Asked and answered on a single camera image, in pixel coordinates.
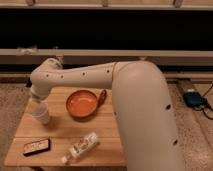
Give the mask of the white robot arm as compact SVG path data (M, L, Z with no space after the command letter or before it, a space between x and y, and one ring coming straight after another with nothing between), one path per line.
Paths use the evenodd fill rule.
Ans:
M54 87L110 89L127 171L185 171L168 85L155 64L138 60L64 69L48 58L30 80L37 101Z

